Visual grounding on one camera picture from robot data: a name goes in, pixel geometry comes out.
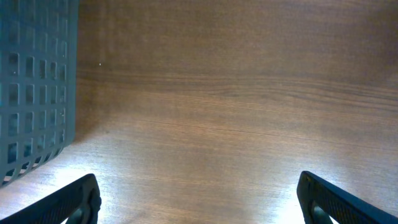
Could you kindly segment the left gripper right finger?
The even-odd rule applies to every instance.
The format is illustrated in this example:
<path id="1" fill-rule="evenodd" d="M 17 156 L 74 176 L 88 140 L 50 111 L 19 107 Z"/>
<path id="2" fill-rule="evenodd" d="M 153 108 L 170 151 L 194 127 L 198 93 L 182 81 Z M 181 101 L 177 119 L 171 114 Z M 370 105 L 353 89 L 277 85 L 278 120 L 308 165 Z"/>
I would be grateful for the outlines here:
<path id="1" fill-rule="evenodd" d="M 297 197 L 305 223 L 392 223 L 397 217 L 309 172 L 301 172 Z"/>

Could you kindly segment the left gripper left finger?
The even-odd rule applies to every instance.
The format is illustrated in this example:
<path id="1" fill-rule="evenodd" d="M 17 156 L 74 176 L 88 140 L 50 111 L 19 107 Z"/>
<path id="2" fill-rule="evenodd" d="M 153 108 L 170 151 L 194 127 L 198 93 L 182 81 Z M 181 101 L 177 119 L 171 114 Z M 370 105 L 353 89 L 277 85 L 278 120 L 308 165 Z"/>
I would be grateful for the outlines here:
<path id="1" fill-rule="evenodd" d="M 1 224 L 97 224 L 101 197 L 94 174 L 87 174 L 32 205 L 1 220 Z"/>

